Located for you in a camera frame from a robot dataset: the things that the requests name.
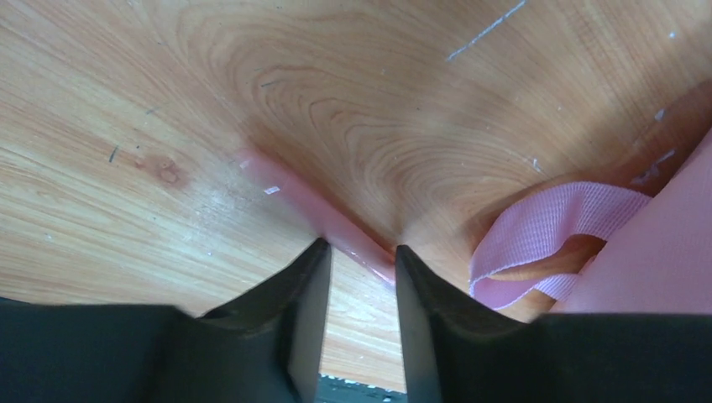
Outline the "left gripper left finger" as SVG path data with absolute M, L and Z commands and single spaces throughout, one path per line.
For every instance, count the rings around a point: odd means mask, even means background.
M 1 304 L 4 402 L 312 402 L 332 250 L 323 239 L 200 317 L 170 305 Z

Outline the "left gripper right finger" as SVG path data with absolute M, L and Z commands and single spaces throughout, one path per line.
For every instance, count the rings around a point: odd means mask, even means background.
M 510 319 L 395 252 L 411 402 L 708 402 L 711 319 L 546 314 Z

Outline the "pink pen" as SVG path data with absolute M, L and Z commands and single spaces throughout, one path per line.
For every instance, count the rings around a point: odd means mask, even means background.
M 240 170 L 259 185 L 267 196 L 274 196 L 352 261 L 395 286 L 394 253 L 379 245 L 352 218 L 340 211 L 315 186 L 275 159 L 250 149 L 238 152 Z

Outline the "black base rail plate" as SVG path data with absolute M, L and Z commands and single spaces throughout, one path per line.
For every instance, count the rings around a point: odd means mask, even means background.
M 405 393 L 320 374 L 316 403 L 406 403 Z

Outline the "pink school backpack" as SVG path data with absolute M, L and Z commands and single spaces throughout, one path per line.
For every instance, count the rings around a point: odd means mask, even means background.
M 581 273 L 497 279 L 553 256 L 574 235 L 605 241 Z M 497 218 L 469 271 L 470 295 L 493 310 L 537 290 L 562 313 L 710 313 L 710 137 L 653 197 L 578 181 L 524 198 Z

